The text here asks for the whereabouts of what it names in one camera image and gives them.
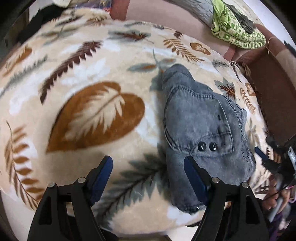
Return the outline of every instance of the beige fleece blanket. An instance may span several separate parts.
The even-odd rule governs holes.
[[[36,209],[47,183],[73,183],[110,155],[113,172],[93,208],[103,227],[141,234],[200,220],[203,212],[182,213],[169,198],[159,84],[175,63],[245,108],[251,148],[268,148],[254,91],[220,54],[170,28],[66,10],[0,70],[1,190]],[[268,173],[255,158],[256,188]]]

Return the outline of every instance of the gray denim jacket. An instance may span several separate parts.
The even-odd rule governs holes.
[[[196,82],[183,65],[167,69],[162,81],[167,97],[163,124],[172,204],[194,213],[204,206],[186,176],[184,158],[191,155],[210,176],[224,183],[247,181],[255,170],[244,130],[247,113],[229,98]]]

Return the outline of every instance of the snap button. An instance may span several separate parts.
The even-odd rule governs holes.
[[[216,151],[217,149],[218,149],[217,144],[214,143],[214,142],[211,142],[211,143],[210,143],[210,150],[211,150],[211,151]]]
[[[204,142],[200,142],[198,143],[197,148],[199,151],[205,151],[205,149],[207,148],[207,145]]]

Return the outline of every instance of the green patterned fabric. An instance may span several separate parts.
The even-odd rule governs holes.
[[[212,3],[213,35],[243,49],[256,49],[265,45],[265,36],[257,28],[252,34],[248,34],[222,0],[212,0]]]

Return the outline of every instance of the metal pin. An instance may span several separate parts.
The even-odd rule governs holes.
[[[85,177],[78,178],[78,183],[84,183],[86,181]]]
[[[243,186],[244,188],[248,188],[248,187],[249,187],[249,184],[247,184],[246,182],[243,182],[243,183],[242,183],[242,186]]]
[[[48,186],[49,188],[53,188],[53,187],[55,186],[55,183],[54,183],[54,182],[50,182],[49,184],[47,184],[47,186]]]
[[[217,178],[217,177],[213,177],[213,178],[212,178],[212,182],[214,182],[214,183],[218,183],[218,182],[220,182],[220,179]]]

